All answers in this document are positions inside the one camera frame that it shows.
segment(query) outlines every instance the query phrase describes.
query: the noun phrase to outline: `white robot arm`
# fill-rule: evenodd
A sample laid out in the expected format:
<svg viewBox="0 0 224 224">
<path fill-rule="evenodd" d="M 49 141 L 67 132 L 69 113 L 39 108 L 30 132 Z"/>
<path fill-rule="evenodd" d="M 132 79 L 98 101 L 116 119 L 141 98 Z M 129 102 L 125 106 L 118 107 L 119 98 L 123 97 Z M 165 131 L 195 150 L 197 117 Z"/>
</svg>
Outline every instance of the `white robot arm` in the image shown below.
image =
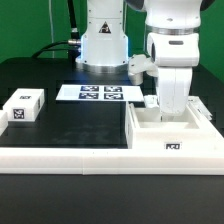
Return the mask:
<svg viewBox="0 0 224 224">
<path fill-rule="evenodd" d="M 200 10 L 213 0 L 127 0 L 135 10 L 145 10 L 147 54 L 133 56 L 129 77 L 141 84 L 142 72 L 155 77 L 163 116 L 180 116 L 186 107 L 192 67 L 199 63 L 197 29 Z"/>
</svg>

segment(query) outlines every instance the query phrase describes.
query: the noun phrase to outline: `black table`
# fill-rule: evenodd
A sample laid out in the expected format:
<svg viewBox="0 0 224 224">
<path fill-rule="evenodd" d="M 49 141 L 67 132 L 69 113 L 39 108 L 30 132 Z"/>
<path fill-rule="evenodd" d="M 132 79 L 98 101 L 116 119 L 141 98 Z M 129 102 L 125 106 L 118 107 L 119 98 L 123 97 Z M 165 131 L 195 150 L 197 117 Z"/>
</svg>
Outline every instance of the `black table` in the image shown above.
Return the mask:
<svg viewBox="0 0 224 224">
<path fill-rule="evenodd" d="M 17 88 L 44 88 L 35 123 L 9 124 L 0 147 L 127 148 L 125 104 L 55 101 L 62 84 L 129 85 L 126 73 L 76 71 L 64 59 L 10 59 L 0 65 L 0 106 Z M 144 94 L 155 93 L 146 76 Z M 224 134 L 224 85 L 202 66 L 191 95 L 201 98 Z M 224 177 L 178 175 L 0 175 L 0 222 L 224 223 Z"/>
</svg>

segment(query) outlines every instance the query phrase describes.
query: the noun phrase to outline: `white cube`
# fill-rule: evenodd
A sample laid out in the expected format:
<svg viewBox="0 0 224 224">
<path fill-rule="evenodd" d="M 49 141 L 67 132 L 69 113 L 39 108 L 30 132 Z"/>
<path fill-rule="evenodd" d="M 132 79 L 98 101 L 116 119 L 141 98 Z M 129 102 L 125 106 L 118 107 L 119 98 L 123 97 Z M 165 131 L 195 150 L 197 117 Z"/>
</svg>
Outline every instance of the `white cube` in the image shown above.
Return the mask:
<svg viewBox="0 0 224 224">
<path fill-rule="evenodd" d="M 35 121 L 44 104 L 43 89 L 17 89 L 3 106 L 8 121 Z"/>
<path fill-rule="evenodd" d="M 0 110 L 0 136 L 7 127 L 8 127 L 7 113 L 3 110 Z"/>
</svg>

